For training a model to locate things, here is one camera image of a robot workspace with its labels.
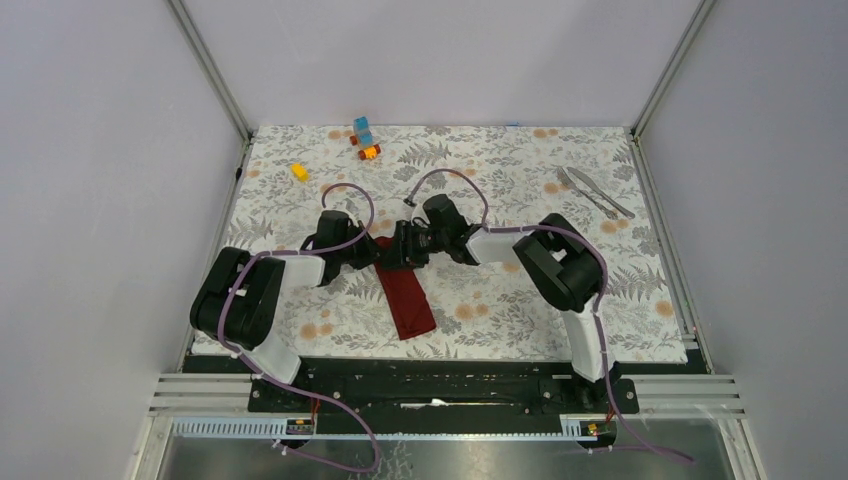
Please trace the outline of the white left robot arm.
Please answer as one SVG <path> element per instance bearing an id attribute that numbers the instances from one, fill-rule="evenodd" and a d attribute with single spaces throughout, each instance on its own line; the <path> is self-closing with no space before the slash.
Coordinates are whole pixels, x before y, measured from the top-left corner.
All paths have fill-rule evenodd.
<path id="1" fill-rule="evenodd" d="M 311 387 L 298 376 L 300 357 L 272 333 L 281 294 L 327 286 L 343 266 L 361 270 L 379 255 L 366 225 L 344 211 L 325 210 L 299 250 L 253 255 L 223 248 L 192 303 L 189 322 L 256 374 L 274 379 L 271 395 L 282 408 L 299 410 Z"/>

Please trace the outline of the red cloth napkin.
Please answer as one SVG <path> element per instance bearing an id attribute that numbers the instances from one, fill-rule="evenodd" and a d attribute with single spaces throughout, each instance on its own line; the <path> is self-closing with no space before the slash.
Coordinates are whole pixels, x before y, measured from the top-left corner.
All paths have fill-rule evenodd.
<path id="1" fill-rule="evenodd" d="M 426 294 L 412 270 L 389 270 L 378 261 L 375 271 L 401 341 L 437 328 Z"/>

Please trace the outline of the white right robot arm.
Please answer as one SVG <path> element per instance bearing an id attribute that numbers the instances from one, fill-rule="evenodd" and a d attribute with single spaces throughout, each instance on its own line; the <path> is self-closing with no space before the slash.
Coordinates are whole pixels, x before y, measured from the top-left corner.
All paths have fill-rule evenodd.
<path id="1" fill-rule="evenodd" d="M 606 376 L 614 361 L 600 320 L 608 273 L 599 252 L 556 213 L 538 224 L 489 227 L 468 222 L 444 194 L 424 202 L 423 212 L 422 218 L 396 223 L 379 266 L 386 271 L 419 269 L 439 253 L 463 265 L 520 265 L 540 296 L 562 313 L 572 368 L 582 377 L 573 386 L 575 402 L 589 412 L 607 405 L 614 392 Z"/>

